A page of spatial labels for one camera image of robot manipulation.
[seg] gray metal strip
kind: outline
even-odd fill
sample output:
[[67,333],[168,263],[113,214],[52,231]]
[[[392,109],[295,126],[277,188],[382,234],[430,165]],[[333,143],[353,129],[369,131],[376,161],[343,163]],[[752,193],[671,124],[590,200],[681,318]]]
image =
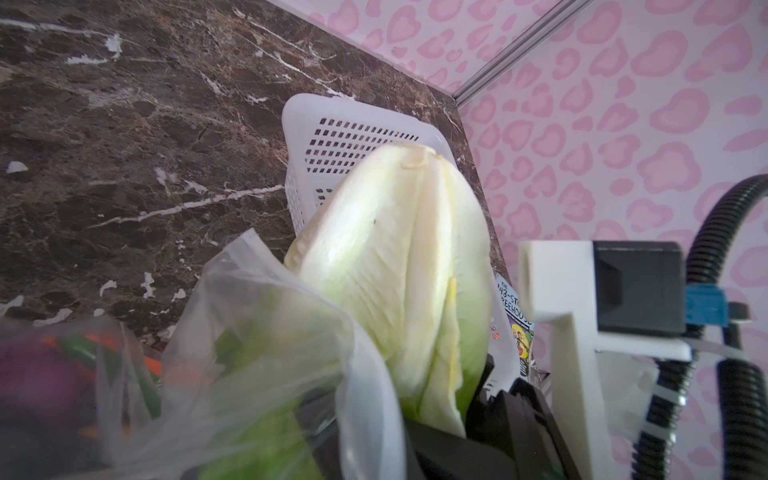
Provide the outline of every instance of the gray metal strip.
[[486,85],[546,40],[549,35],[591,2],[592,0],[562,0],[558,3],[459,87],[453,94],[456,104],[461,107],[470,101]]

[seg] pink patterned wall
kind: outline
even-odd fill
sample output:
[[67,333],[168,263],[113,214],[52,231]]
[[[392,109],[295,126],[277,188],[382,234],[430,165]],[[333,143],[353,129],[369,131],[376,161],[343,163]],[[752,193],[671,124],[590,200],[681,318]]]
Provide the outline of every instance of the pink patterned wall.
[[452,93],[560,0],[270,0]]
[[[735,182],[768,173],[768,3],[598,0],[462,109],[513,282],[527,239],[674,240],[686,249]],[[747,301],[768,372],[768,200],[722,286]],[[547,369],[547,329],[534,352]],[[720,342],[720,334],[711,339]],[[722,478],[716,359],[680,420],[672,478]],[[627,478],[628,441],[614,458]]]

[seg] translucent plastic piece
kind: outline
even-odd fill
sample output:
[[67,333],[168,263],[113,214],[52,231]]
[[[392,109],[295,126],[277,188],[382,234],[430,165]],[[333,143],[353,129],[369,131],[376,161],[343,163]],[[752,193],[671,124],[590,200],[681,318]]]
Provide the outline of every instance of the translucent plastic piece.
[[[370,338],[252,230],[205,266],[161,375],[110,319],[15,334],[0,356],[13,363],[32,347],[47,363],[13,369],[5,387],[48,379],[46,369],[67,381],[0,390],[6,424],[40,445],[23,452],[28,465],[13,452],[0,457],[2,478],[406,477],[399,404]],[[58,396],[55,408],[42,392]]]

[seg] blue connector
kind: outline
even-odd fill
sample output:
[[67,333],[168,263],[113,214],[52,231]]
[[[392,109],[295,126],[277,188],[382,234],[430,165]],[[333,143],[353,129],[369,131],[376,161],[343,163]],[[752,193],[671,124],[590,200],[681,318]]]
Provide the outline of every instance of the blue connector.
[[728,299],[712,283],[692,283],[685,287],[685,323],[728,326]]

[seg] yellow circle on book cover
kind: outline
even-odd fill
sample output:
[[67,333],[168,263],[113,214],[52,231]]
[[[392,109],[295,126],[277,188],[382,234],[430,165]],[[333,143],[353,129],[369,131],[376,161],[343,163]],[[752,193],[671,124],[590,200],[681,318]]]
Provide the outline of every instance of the yellow circle on book cover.
[[525,330],[519,325],[512,325],[512,334],[515,335],[515,341],[518,343],[518,354],[521,359],[527,359],[531,352],[531,344],[528,342],[528,336]]

